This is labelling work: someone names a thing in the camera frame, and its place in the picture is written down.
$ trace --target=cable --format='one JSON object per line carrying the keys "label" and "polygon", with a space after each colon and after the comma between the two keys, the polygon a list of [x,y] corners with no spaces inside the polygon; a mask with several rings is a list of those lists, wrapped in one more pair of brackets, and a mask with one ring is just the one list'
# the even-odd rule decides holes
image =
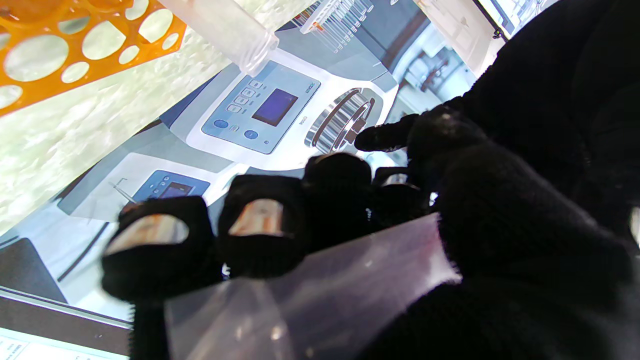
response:
{"label": "cable", "polygon": [[69,268],[66,269],[65,272],[63,272],[62,275],[58,277],[58,282],[61,282],[62,280],[64,280],[67,277],[67,275],[69,275],[69,273],[73,271],[73,269],[75,269],[76,266],[78,266],[78,264],[80,264],[80,261],[84,259],[84,257],[89,253],[89,250],[91,250],[91,248],[95,245],[95,243],[98,242],[100,235],[102,235],[102,233],[107,229],[107,226],[109,226],[109,222],[104,223],[104,225],[100,228],[100,231],[98,231],[98,233],[93,237],[89,245],[87,245],[84,251],[82,251],[82,254],[80,254],[80,256],[78,256],[77,259],[73,263],[71,263]]}

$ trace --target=blue button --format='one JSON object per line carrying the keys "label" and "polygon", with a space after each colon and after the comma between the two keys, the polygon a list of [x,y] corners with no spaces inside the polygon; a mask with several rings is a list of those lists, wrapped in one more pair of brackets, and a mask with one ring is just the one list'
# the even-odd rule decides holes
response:
{"label": "blue button", "polygon": [[258,133],[256,133],[256,132],[255,132],[255,131],[253,131],[253,130],[247,130],[247,131],[245,131],[245,132],[244,132],[244,136],[245,136],[247,139],[252,139],[252,140],[253,140],[253,139],[255,139],[255,138],[257,138],[257,137],[258,137]]}
{"label": "blue button", "polygon": [[226,121],[224,121],[224,120],[220,120],[220,119],[218,119],[218,120],[216,120],[216,121],[214,121],[214,122],[213,122],[213,125],[214,125],[215,127],[219,127],[219,128],[221,128],[221,129],[224,129],[225,127],[229,126],[229,123],[228,123],[228,122],[226,122]]}

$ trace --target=laboratory device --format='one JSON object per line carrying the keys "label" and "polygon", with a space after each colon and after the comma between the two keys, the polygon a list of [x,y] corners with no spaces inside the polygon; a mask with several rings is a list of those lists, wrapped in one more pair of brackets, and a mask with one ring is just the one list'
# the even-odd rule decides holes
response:
{"label": "laboratory device", "polygon": [[262,170],[301,168],[309,157],[355,152],[365,127],[381,124],[397,82],[357,38],[327,51],[298,28],[276,33],[280,47],[254,78],[229,65],[161,120],[190,147]]}
{"label": "laboratory device", "polygon": [[210,205],[248,167],[187,146],[158,121],[63,190],[58,207],[73,217],[115,221],[125,205],[147,199],[197,195]]}

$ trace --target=button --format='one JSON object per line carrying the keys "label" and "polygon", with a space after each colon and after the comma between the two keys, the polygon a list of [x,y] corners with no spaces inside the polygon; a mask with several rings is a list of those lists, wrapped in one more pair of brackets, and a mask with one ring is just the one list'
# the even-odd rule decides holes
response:
{"label": "button", "polygon": [[256,132],[255,132],[255,131],[253,131],[253,130],[247,130],[247,131],[245,131],[245,132],[244,132],[244,136],[245,136],[247,139],[251,139],[251,140],[253,140],[253,139],[255,139],[255,138],[257,138],[257,137],[258,137],[258,133],[256,133]]}
{"label": "button", "polygon": [[238,96],[236,97],[236,99],[234,100],[234,102],[235,102],[236,104],[240,104],[240,105],[244,105],[244,104],[246,104],[248,101],[249,101],[249,99],[247,99],[247,98],[245,98],[245,97],[242,97],[242,96],[240,96],[240,95],[238,95]]}
{"label": "button", "polygon": [[243,94],[246,97],[251,97],[255,94],[255,90],[251,90],[249,88],[244,88],[240,94]]}
{"label": "button", "polygon": [[251,86],[252,88],[259,89],[260,86],[262,86],[262,83],[260,81],[257,81],[257,80],[251,80],[251,81],[249,81],[249,86]]}
{"label": "button", "polygon": [[213,126],[219,127],[220,129],[224,129],[225,127],[229,126],[229,123],[224,120],[218,119],[213,122]]}
{"label": "button", "polygon": [[240,107],[240,106],[238,106],[238,105],[233,105],[233,104],[231,104],[231,105],[227,106],[227,110],[228,110],[228,111],[231,111],[232,113],[237,113],[237,112],[239,112],[240,110],[242,110],[242,107]]}

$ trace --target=blue display screen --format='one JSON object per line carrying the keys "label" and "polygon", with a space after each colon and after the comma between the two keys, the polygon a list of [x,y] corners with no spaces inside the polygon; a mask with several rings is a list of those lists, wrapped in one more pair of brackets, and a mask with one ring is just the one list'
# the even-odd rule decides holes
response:
{"label": "blue display screen", "polygon": [[277,126],[296,100],[298,100],[297,96],[276,89],[251,117],[271,126]]}
{"label": "blue display screen", "polygon": [[170,183],[169,186],[164,189],[162,195],[160,195],[160,199],[166,199],[168,197],[187,196],[189,195],[191,189],[193,189],[193,186],[188,186],[180,183]]}

